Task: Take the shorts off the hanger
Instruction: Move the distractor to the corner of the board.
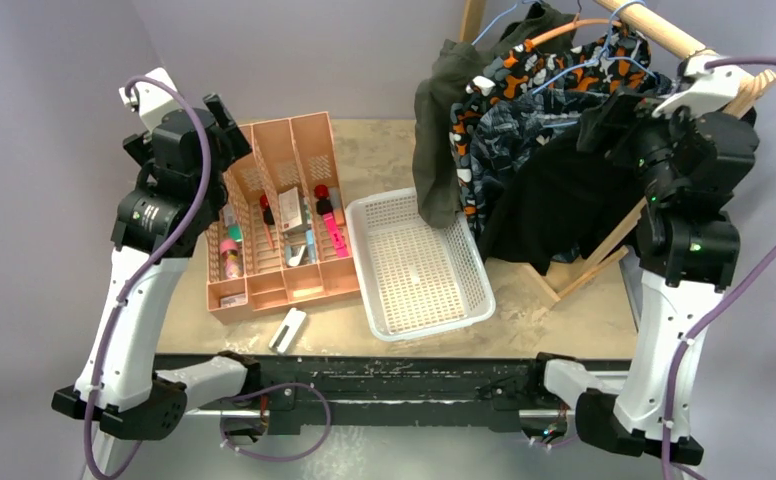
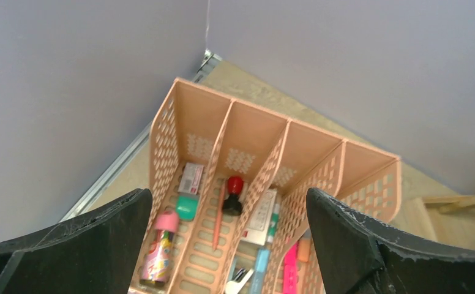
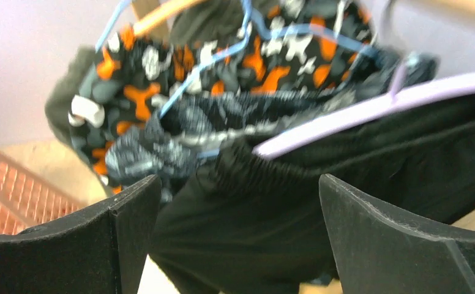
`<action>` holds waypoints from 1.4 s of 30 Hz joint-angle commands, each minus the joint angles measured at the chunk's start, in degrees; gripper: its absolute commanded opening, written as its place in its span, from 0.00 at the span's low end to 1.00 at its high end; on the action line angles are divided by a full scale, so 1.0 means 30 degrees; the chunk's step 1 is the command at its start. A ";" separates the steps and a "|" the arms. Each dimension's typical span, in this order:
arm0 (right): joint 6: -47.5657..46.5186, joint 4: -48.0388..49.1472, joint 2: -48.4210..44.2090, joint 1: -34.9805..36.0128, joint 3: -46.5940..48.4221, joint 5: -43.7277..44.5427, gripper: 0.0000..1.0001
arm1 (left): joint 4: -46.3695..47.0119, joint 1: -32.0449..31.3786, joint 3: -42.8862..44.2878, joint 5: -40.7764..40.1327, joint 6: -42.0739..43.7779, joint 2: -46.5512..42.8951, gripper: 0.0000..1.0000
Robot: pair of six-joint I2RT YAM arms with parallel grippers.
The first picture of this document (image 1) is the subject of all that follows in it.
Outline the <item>black shorts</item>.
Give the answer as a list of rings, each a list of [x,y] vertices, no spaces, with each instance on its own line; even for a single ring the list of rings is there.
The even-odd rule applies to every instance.
[[[623,129],[588,120],[533,153],[495,197],[477,246],[483,258],[528,263],[595,252],[631,210],[641,266],[668,285],[727,286],[740,235],[725,212],[755,163],[747,121],[712,112],[640,118]]]

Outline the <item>peach plastic desk organizer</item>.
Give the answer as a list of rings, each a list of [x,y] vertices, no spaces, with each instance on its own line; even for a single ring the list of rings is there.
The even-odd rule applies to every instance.
[[[350,251],[344,199],[330,116],[326,112],[240,125],[253,152],[224,174],[228,202],[206,232],[207,308],[222,323],[253,314],[281,311],[349,298],[360,290]],[[338,258],[316,212],[314,188],[330,190],[336,223],[349,256]],[[284,235],[278,195],[298,187],[308,208],[310,228]],[[243,275],[226,279],[219,244],[239,246]]]

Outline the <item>white plastic basket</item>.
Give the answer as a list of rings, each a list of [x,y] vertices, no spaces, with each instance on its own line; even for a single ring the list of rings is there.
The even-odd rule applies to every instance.
[[[345,209],[351,255],[372,334],[414,340],[491,318],[495,296],[464,216],[429,226],[414,189],[370,195]]]

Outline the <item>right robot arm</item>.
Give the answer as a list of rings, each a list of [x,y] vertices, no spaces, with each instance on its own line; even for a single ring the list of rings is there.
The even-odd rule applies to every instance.
[[[725,206],[754,166],[759,139],[747,122],[702,102],[667,114],[659,106],[620,89],[583,113],[576,143],[632,172],[645,199],[636,225],[642,310],[624,385],[614,391],[582,363],[548,356],[525,392],[540,407],[561,399],[591,446],[696,466],[704,453],[689,420],[697,339],[734,277],[740,234]]]

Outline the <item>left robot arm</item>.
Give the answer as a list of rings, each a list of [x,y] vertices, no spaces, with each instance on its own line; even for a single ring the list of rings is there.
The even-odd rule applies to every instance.
[[[198,133],[182,109],[155,118],[154,127],[123,142],[140,165],[133,191],[119,203],[112,231],[112,274],[96,344],[76,382],[57,390],[53,410],[90,418],[120,440],[166,438],[188,410],[226,398],[248,409],[261,399],[259,364],[221,352],[176,370],[156,370],[156,346],[175,287],[200,235],[220,219],[228,200],[225,171],[252,149],[220,97],[209,94],[197,110],[209,140],[209,185],[187,229],[160,258],[154,251],[176,232],[202,178]]]

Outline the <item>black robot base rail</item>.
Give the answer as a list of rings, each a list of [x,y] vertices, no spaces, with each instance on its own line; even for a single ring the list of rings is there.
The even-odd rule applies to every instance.
[[[248,392],[192,407],[229,418],[264,411],[272,435],[304,426],[482,427],[518,432],[560,417],[567,401],[542,387],[536,358],[258,355]]]

